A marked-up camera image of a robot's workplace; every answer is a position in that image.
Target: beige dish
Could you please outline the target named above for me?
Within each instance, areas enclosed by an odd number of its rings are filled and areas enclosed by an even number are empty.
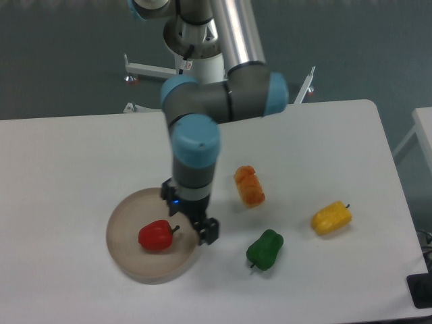
[[[159,196],[160,189],[149,188],[126,197],[114,210],[107,226],[108,250],[114,261],[135,279],[160,279],[180,271],[198,244],[198,235],[186,216],[168,215],[168,206]],[[144,226],[166,219],[172,228],[173,244],[160,252],[146,251],[138,243]]]

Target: white table leg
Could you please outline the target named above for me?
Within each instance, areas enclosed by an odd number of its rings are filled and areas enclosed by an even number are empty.
[[[394,163],[399,164],[417,142],[416,126],[414,125],[392,152]]]

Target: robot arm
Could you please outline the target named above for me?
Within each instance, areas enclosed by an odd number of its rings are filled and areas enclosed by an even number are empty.
[[[223,82],[199,84],[191,76],[179,75],[166,81],[161,91],[173,150],[172,178],[163,183],[161,197],[170,215],[180,211],[189,218],[200,244],[211,244],[219,236],[219,222],[206,215],[221,147],[217,124],[282,112],[288,90],[284,77],[271,73],[265,64],[250,0],[159,2],[165,5],[154,12],[168,10],[173,2],[184,8],[199,3],[198,11],[187,12],[186,19],[195,22],[204,22],[210,11],[227,70]]]

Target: black cable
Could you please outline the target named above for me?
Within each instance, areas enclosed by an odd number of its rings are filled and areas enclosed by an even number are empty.
[[[195,46],[194,45],[190,45],[189,48],[188,48],[188,50],[187,50],[187,52],[186,52],[186,54],[183,56],[183,61],[187,61],[189,59],[189,57],[192,55],[192,53],[194,52],[194,50],[195,50]],[[178,70],[178,74],[183,74],[183,69],[182,68],[180,68]]]

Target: white table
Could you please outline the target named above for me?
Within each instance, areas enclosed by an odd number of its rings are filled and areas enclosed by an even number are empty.
[[[346,323],[432,314],[406,276],[426,272],[376,106],[288,106],[221,126],[209,216],[221,222],[181,277],[145,285],[111,260],[105,228],[127,195],[170,176],[161,113],[0,122],[0,323]],[[233,182],[257,170],[267,201],[244,210]],[[353,222],[316,236],[335,200]],[[245,252],[267,228],[285,238],[271,270]]]
[[[405,135],[393,151],[393,158],[398,164],[419,143],[432,173],[432,107],[417,108],[412,112],[415,125]]]

